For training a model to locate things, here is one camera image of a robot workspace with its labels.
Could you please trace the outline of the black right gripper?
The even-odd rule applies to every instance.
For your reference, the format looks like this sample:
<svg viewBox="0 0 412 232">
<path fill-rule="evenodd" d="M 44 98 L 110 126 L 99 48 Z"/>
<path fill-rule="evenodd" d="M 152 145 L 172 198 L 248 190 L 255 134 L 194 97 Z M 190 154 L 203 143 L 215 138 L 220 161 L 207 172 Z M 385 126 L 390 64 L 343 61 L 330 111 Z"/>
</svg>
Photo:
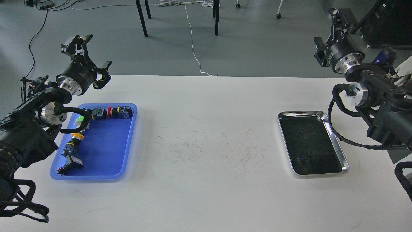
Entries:
<svg viewBox="0 0 412 232">
<path fill-rule="evenodd" d="M 332 17 L 331 34 L 326 43 L 321 37 L 314 37 L 315 59 L 321 67 L 331 67 L 335 73 L 351 74 L 359 69 L 365 58 L 361 48 L 346 35 L 358 21 L 348 8 L 329 8 Z"/>
</svg>

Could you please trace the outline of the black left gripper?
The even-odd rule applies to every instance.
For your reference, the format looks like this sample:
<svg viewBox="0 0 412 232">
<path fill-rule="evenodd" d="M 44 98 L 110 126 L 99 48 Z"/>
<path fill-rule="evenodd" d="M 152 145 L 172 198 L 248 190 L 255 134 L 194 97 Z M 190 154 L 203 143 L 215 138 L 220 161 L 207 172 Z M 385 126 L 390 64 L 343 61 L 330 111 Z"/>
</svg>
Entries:
<svg viewBox="0 0 412 232">
<path fill-rule="evenodd" d="M 102 89 L 111 80 L 108 68 L 112 61 L 105 62 L 102 68 L 93 68 L 93 73 L 84 66 L 92 64 L 87 50 L 87 43 L 92 38 L 91 34 L 82 37 L 76 35 L 61 45 L 61 52 L 68 55 L 71 62 L 56 76 L 56 81 L 59 88 L 71 95 L 83 95 L 92 83 L 94 89 Z M 97 74 L 102 75 L 101 79 L 97 80 Z"/>
</svg>

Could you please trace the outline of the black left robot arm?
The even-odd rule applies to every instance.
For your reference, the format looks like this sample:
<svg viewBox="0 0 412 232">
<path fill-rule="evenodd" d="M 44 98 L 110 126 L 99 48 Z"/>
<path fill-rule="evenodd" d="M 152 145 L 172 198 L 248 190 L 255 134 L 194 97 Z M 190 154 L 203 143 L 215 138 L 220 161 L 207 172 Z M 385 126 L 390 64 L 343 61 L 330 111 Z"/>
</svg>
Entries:
<svg viewBox="0 0 412 232">
<path fill-rule="evenodd" d="M 32 180 L 15 179 L 18 168 L 45 160 L 58 149 L 55 138 L 58 133 L 74 134 L 69 143 L 69 163 L 59 169 L 62 173 L 76 165 L 74 147 L 81 140 L 92 118 L 91 110 L 65 107 L 73 95 L 83 95 L 89 88 L 103 88 L 110 80 L 107 61 L 97 68 L 88 57 L 87 43 L 92 35 L 74 36 L 61 45 L 61 52 L 71 58 L 68 66 L 48 81 L 48 76 L 29 80 L 29 91 L 24 91 L 23 103 L 1 120 L 1 217 L 24 215 L 30 219 L 49 222 L 49 209 L 32 202 L 35 183 Z M 24 214 L 29 209 L 42 218 Z"/>
</svg>

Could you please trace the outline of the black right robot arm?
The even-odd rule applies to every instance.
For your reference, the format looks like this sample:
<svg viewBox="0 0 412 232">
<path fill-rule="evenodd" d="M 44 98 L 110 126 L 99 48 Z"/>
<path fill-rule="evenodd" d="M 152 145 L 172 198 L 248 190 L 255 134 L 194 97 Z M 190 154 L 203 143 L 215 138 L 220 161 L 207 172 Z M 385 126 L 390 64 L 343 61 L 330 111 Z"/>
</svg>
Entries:
<svg viewBox="0 0 412 232">
<path fill-rule="evenodd" d="M 397 54 L 391 47 L 381 50 L 373 62 L 363 63 L 364 52 L 349 37 L 357 20 L 348 8 L 329 10 L 331 33 L 326 42 L 315 37 L 314 57 L 322 67 L 344 74 L 347 84 L 335 85 L 328 107 L 338 108 L 351 117 L 362 118 L 368 125 L 367 136 L 380 145 L 359 144 L 332 132 L 353 146 L 371 150 L 411 151 L 411 73 L 400 74 L 393 68 Z"/>
</svg>

